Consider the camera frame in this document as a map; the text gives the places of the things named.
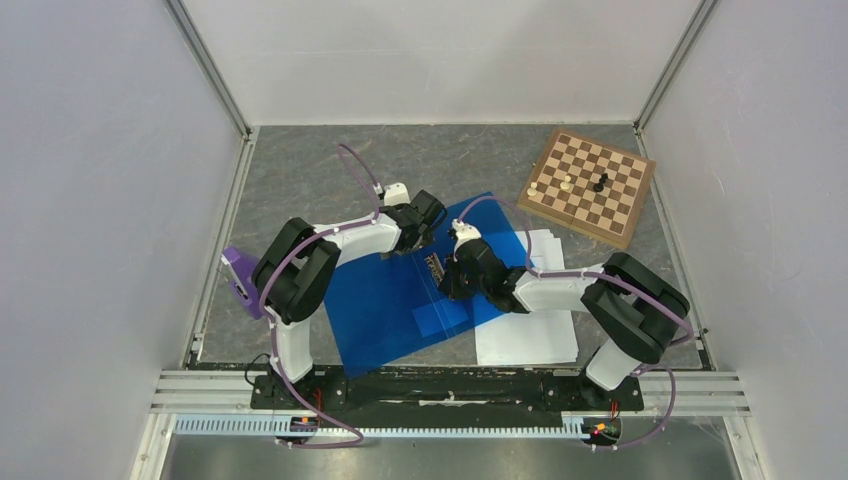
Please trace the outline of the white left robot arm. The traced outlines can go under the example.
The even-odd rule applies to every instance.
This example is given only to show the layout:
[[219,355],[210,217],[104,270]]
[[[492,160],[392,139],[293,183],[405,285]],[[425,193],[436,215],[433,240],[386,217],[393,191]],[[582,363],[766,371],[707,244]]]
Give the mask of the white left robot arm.
[[402,255],[427,246],[446,214],[440,200],[421,190],[407,202],[379,205],[347,222],[311,224],[293,217],[282,226],[251,277],[272,331],[270,363],[279,376],[275,393],[281,401],[301,408],[312,399],[310,318],[323,303],[336,268],[370,255]]

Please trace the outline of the blue plastic folder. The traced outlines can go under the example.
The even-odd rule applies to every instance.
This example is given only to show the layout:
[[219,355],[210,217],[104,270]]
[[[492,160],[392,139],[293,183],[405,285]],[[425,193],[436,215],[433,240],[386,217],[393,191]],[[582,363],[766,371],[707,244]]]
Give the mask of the blue plastic folder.
[[476,227],[509,267],[523,266],[526,249],[502,208],[479,195],[447,209],[434,242],[411,254],[370,255],[336,268],[324,306],[347,377],[355,378],[500,316],[482,295],[455,301],[434,285],[424,258],[442,264],[454,247],[448,231],[457,216]]

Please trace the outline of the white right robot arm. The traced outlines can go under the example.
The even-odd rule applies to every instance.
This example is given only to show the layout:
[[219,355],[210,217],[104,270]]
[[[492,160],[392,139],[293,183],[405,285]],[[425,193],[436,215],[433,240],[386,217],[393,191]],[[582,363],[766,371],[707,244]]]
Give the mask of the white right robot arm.
[[480,295],[503,313],[589,313],[608,337],[577,382],[580,400],[591,408],[606,406],[626,377],[694,335],[689,301],[623,252],[591,267],[543,271],[508,266],[485,240],[464,240],[445,259],[438,289],[452,300]]

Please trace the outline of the white paper sheet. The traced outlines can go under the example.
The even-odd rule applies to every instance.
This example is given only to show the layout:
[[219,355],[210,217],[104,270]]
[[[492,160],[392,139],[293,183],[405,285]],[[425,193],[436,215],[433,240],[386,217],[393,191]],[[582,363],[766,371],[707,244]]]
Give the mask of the white paper sheet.
[[480,366],[565,364],[579,354],[568,310],[502,314],[475,328],[475,349]]

